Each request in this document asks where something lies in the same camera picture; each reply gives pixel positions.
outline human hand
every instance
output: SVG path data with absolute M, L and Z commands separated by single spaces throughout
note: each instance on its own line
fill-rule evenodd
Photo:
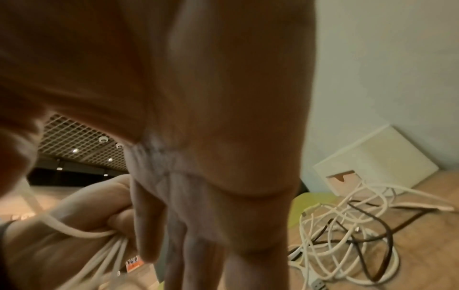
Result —
M 312 1 L 1 5 L 0 191 L 30 169 L 57 111 L 125 144 L 147 261 L 168 214 L 169 289 L 214 289 L 224 261 L 229 289 L 287 287 Z
M 93 184 L 62 200 L 49 214 L 83 231 L 101 232 L 110 225 L 132 239 L 126 259 L 135 255 L 129 175 Z M 39 217 L 12 223 L 3 239 L 8 274 L 19 290 L 53 290 L 77 274 L 111 237 L 67 236 Z

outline white box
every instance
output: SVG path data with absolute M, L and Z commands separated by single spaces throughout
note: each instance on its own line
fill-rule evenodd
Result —
M 336 195 L 346 196 L 360 181 L 413 187 L 438 171 L 424 154 L 387 125 L 314 165 Z

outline table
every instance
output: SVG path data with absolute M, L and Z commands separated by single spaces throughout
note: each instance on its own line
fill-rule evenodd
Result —
M 459 172 L 437 172 L 416 189 L 449 199 L 459 207 Z M 435 203 L 412 194 L 404 194 L 399 201 Z M 390 209 L 382 219 L 391 227 L 412 216 Z M 288 231 L 289 244 L 299 244 L 298 225 Z M 346 281 L 327 283 L 329 290 L 456 290 L 459 289 L 459 214 L 427 214 L 394 235 L 394 244 L 401 259 L 395 278 L 379 287 L 363 287 Z M 383 247 L 370 253 L 370 272 L 376 271 Z M 298 270 L 290 270 L 290 290 L 301 290 L 303 277 Z

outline dark wristband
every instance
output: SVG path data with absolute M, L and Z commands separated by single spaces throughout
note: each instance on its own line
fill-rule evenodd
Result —
M 14 221 L 9 221 L 0 225 L 0 245 L 3 246 L 3 237 L 5 236 L 6 229 Z M 3 256 L 3 247 L 0 249 L 0 285 L 2 290 L 18 290 L 16 286 L 13 285 L 10 277 L 8 276 L 8 269 L 5 265 L 5 257 Z

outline white cable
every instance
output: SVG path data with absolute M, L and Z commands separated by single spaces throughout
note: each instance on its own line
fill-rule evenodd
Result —
M 49 215 L 43 210 L 40 206 L 40 203 L 33 195 L 30 189 L 21 192 L 24 201 L 32 209 L 33 212 L 37 215 L 44 224 L 55 229 L 58 232 L 64 233 L 68 236 L 74 236 L 79 238 L 102 238 L 106 236 L 114 235 L 115 231 L 105 231 L 99 233 L 85 232 L 72 227 L 69 227 L 53 216 Z M 141 290 L 148 290 L 145 285 L 136 281 L 135 279 L 127 276 L 127 274 L 116 277 L 118 270 L 121 268 L 122 260 L 126 252 L 128 244 L 128 239 L 122 236 L 112 237 L 87 263 L 86 265 L 78 272 L 74 277 L 69 279 L 66 283 L 61 285 L 58 290 L 87 290 L 98 288 L 104 281 L 103 274 L 110 262 L 116 255 L 116 260 L 109 276 L 110 289 L 116 289 L 120 284 L 119 282 L 123 280 L 125 283 L 133 284 Z M 83 281 L 85 277 L 98 265 L 100 264 L 98 270 L 93 275 L 92 279 Z
M 367 192 L 371 192 L 372 195 L 370 197 L 364 198 L 362 201 L 353 203 L 353 206 L 359 208 L 365 207 L 365 212 L 372 213 L 376 217 L 381 217 L 387 211 L 387 209 L 397 206 L 437 209 L 444 212 L 457 211 L 457 207 L 452 205 L 448 200 L 444 198 L 419 190 L 385 183 L 360 183 L 355 188 L 355 190 L 346 196 L 338 205 L 316 204 L 306 208 L 299 217 L 299 233 L 301 238 L 301 245 L 297 245 L 298 248 L 288 255 L 288 265 L 299 269 L 305 279 L 303 289 L 306 289 L 307 285 L 311 287 L 312 283 L 315 283 L 314 287 L 317 287 L 317 283 L 320 284 L 321 281 L 333 281 L 337 279 L 346 279 L 358 285 L 371 286 L 386 282 L 387 280 L 391 279 L 397 272 L 400 266 L 400 257 L 395 247 L 393 247 L 391 264 L 378 282 L 373 282 L 369 279 L 357 279 L 351 276 L 351 273 L 355 272 L 356 267 L 360 265 L 359 257 L 354 258 L 354 260 L 350 260 L 350 254 L 355 247 L 354 244 L 348 244 L 348 241 L 351 240 L 351 235 L 356 233 L 357 229 L 359 229 L 359 232 L 362 233 L 364 240 L 372 236 L 378 236 L 378 233 L 366 227 L 366 224 L 373 221 L 373 218 L 368 217 L 364 213 L 356 210 L 355 208 L 352 208 L 348 204 L 348 202 L 350 202 L 355 196 L 359 195 L 363 190 L 366 190 L 366 194 Z M 403 192 L 396 193 L 395 190 L 402 190 Z M 397 196 L 404 193 L 419 195 L 425 198 L 446 203 L 448 205 L 433 205 L 412 202 L 396 203 L 395 200 Z M 367 203 L 372 203 L 376 199 L 380 200 L 380 205 L 367 205 Z M 314 215 L 314 212 L 321 208 L 327 209 L 328 211 L 324 214 L 317 216 Z M 336 224 L 337 222 L 342 224 L 346 228 L 346 231 L 338 226 Z M 327 225 L 325 230 L 325 233 L 327 234 L 327 242 L 320 245 L 314 245 L 313 240 L 323 231 L 325 225 Z M 334 238 L 336 232 L 343 233 L 342 237 Z M 332 240 L 337 239 L 339 240 L 338 243 L 332 243 Z M 387 238 L 383 238 L 381 240 L 385 243 L 388 243 Z M 347 247 L 347 249 L 345 250 L 344 256 L 339 259 L 336 254 L 338 251 L 342 253 L 345 247 Z M 362 243 L 361 252 L 363 255 L 365 254 L 367 247 L 368 243 Z M 299 254 L 302 254 L 299 261 L 291 261 Z M 315 261 L 314 264 L 317 265 L 316 267 L 318 268 L 315 269 L 312 266 L 313 264 L 310 263 L 311 258 Z M 326 267 L 326 264 L 329 263 L 325 263 L 325 259 L 331 259 L 334 264 L 333 269 Z

